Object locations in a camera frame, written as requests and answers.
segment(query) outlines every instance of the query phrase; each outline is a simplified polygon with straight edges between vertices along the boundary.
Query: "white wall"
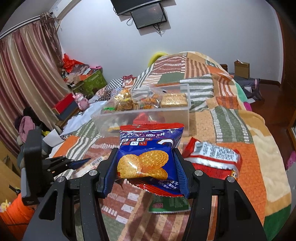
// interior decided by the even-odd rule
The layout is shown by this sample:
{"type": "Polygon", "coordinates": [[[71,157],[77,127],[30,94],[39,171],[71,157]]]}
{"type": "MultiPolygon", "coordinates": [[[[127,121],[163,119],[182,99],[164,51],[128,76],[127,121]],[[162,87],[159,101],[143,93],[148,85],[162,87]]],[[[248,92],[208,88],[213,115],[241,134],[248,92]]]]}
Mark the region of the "white wall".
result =
{"type": "MultiPolygon", "coordinates": [[[[56,0],[26,0],[8,29],[51,8],[56,0]]],[[[169,23],[162,37],[153,27],[127,26],[110,0],[81,0],[62,20],[59,40],[70,58],[102,65],[107,81],[139,75],[158,52],[199,51],[218,63],[238,58],[250,63],[250,76],[281,81],[283,46],[279,21],[265,0],[165,0],[169,23]]]]}
{"type": "Polygon", "coordinates": [[[10,16],[9,20],[1,30],[1,33],[29,18],[36,17],[46,11],[49,11],[56,1],[57,0],[24,1],[10,16]]]}

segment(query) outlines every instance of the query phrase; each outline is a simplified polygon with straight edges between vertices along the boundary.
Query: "wooden floor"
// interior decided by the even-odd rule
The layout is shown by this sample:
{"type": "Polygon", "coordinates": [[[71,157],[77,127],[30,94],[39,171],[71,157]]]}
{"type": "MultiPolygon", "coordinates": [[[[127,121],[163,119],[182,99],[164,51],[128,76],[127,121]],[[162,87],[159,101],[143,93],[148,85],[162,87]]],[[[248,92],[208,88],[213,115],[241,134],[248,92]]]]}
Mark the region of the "wooden floor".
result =
{"type": "Polygon", "coordinates": [[[265,100],[252,103],[252,110],[265,119],[266,126],[273,135],[286,166],[294,149],[287,126],[296,107],[276,85],[260,84],[260,92],[265,100]]]}

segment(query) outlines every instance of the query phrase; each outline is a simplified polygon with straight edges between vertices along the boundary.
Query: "wall-mounted monitor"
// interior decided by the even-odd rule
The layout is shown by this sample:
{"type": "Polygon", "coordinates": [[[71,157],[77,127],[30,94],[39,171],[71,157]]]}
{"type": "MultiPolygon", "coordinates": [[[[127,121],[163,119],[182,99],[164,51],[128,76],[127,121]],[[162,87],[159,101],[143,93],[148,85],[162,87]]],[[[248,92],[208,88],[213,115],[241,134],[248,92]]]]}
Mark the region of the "wall-mounted monitor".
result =
{"type": "Polygon", "coordinates": [[[166,22],[166,16],[160,3],[137,8],[131,11],[137,29],[166,22]]]}
{"type": "Polygon", "coordinates": [[[111,0],[117,15],[161,0],[111,0]]]}

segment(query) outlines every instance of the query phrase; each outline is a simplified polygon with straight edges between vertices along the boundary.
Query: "stuffed toy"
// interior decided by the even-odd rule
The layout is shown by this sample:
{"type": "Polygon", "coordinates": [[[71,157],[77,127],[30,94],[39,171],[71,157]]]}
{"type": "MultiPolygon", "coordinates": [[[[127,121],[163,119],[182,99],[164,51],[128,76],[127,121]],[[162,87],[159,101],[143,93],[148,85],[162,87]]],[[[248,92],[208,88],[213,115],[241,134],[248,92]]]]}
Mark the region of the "stuffed toy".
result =
{"type": "Polygon", "coordinates": [[[80,110],[85,111],[89,107],[89,101],[83,96],[83,94],[76,93],[75,95],[73,95],[73,98],[78,104],[80,110]]]}

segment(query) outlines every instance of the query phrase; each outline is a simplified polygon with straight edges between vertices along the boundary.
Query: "curtain rod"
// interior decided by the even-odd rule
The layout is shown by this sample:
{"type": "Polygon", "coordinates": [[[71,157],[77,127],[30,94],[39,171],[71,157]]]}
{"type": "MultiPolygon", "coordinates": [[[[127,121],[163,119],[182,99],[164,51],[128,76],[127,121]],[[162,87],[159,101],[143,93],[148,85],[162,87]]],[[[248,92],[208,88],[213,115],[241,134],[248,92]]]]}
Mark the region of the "curtain rod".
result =
{"type": "Polygon", "coordinates": [[[11,27],[10,29],[6,30],[4,33],[2,33],[0,35],[0,40],[2,38],[4,38],[5,36],[7,36],[8,34],[12,33],[13,31],[15,31],[15,30],[17,30],[17,29],[19,29],[19,28],[21,28],[21,27],[23,27],[23,26],[25,26],[25,25],[27,25],[29,23],[35,22],[35,21],[37,21],[39,19],[40,19],[40,16],[32,17],[32,18],[29,18],[29,19],[15,25],[15,26],[11,27]]]}

